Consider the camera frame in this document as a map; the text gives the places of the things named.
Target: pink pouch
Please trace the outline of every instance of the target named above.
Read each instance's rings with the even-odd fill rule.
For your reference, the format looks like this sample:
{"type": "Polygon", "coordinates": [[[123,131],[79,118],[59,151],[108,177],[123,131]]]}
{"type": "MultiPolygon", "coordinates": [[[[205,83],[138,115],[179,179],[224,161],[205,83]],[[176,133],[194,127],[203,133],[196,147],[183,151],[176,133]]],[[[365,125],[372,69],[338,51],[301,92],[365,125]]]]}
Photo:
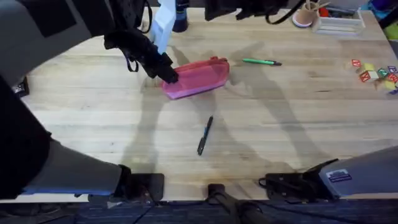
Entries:
{"type": "Polygon", "coordinates": [[[178,82],[162,82],[163,92],[171,99],[223,86],[228,79],[229,63],[226,58],[212,57],[209,60],[182,65],[174,70],[179,75],[178,82]]]}

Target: pen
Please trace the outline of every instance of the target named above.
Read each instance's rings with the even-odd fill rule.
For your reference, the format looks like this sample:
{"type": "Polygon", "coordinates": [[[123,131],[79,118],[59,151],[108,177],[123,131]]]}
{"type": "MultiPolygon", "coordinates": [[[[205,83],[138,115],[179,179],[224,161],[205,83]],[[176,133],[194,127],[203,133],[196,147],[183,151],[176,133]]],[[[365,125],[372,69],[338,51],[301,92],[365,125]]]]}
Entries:
{"type": "Polygon", "coordinates": [[[207,121],[207,125],[205,128],[205,133],[203,134],[203,137],[200,139],[199,146],[198,146],[198,155],[201,156],[203,149],[205,148],[206,140],[207,140],[207,135],[209,134],[209,130],[211,127],[211,124],[213,123],[213,116],[209,117],[209,120],[207,121]]]}
{"type": "Polygon", "coordinates": [[[280,63],[280,62],[271,61],[271,60],[256,60],[256,59],[244,58],[244,59],[242,59],[242,61],[249,62],[249,63],[261,63],[261,64],[266,64],[266,65],[278,65],[278,66],[282,65],[282,63],[280,63]]]}

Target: white container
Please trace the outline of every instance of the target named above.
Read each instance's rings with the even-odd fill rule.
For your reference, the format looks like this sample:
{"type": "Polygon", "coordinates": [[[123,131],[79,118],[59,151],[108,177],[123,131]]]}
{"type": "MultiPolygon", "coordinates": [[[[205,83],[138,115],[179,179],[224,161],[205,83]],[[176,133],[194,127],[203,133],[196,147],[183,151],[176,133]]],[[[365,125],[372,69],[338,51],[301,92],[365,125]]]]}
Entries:
{"type": "Polygon", "coordinates": [[[352,19],[320,17],[319,13],[312,25],[317,34],[358,35],[365,29],[361,11],[355,12],[352,19]]]}
{"type": "Polygon", "coordinates": [[[175,22],[175,0],[158,0],[158,2],[160,8],[152,21],[150,39],[158,47],[158,53],[162,54],[166,51],[175,22]]]}

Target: table surface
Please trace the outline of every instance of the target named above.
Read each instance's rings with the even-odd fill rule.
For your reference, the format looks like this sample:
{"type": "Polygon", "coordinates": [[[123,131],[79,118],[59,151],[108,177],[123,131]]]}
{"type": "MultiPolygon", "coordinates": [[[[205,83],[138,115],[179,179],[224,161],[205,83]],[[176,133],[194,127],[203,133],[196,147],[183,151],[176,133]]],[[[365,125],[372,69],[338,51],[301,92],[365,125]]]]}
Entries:
{"type": "MultiPolygon", "coordinates": [[[[225,86],[170,100],[159,80],[143,69],[128,72],[122,54],[94,38],[32,71],[24,101],[63,145],[133,172],[165,174],[164,200],[202,200],[210,183],[225,184],[237,198],[265,199],[256,183],[266,173],[305,171],[398,144],[396,98],[361,83],[344,66],[352,58],[377,68],[398,65],[373,14],[362,14],[361,35],[334,36],[290,21],[268,25],[263,17],[206,22],[203,9],[189,9],[188,30],[172,34],[167,48],[173,66],[226,57],[231,72],[225,86]],[[198,156],[211,115],[213,126],[198,156]]],[[[17,199],[80,200],[86,199],[17,199]]]]}

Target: pencil cup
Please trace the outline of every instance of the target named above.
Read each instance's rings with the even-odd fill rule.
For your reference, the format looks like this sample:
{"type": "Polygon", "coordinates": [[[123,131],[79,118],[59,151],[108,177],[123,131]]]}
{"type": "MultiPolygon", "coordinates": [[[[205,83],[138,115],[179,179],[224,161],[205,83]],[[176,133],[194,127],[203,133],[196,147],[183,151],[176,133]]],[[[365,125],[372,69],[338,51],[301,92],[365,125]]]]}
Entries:
{"type": "Polygon", "coordinates": [[[293,15],[293,23],[298,27],[309,27],[317,16],[317,11],[313,10],[316,7],[317,4],[314,2],[303,4],[301,10],[293,15]]]}

